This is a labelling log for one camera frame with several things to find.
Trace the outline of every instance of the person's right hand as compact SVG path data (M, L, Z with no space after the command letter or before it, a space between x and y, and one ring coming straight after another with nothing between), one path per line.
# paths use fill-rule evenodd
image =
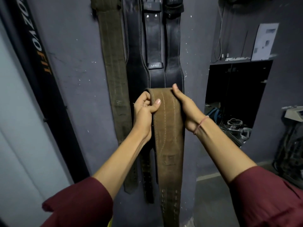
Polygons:
M179 90L176 84L172 86L172 89L175 96L181 101L183 111L186 114L186 129L194 132L205 115L199 110L194 101Z

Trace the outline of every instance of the maroon shirt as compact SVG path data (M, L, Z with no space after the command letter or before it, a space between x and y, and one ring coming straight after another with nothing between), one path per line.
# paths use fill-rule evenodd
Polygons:
M252 167L238 175L229 189L241 226L303 226L303 191L275 174ZM53 214L41 227L106 227L113 200L90 177L47 199L42 208Z

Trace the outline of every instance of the bracelet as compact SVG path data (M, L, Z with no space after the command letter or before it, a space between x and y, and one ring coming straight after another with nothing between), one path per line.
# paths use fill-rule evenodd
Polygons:
M197 130L198 130L198 128L201 126L201 124L204 122L204 120L206 120L207 118L209 118L209 116L206 116L205 118L203 118L202 120L201 120L201 122L198 124L198 126L196 127L196 129L194 130L194 135L196 135L196 132L197 132Z

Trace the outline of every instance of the brown leather belt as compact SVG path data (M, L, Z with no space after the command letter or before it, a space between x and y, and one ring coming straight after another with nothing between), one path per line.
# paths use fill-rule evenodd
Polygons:
M184 154L184 120L172 88L147 89L151 102L161 99L153 115L157 172L164 227L179 227Z

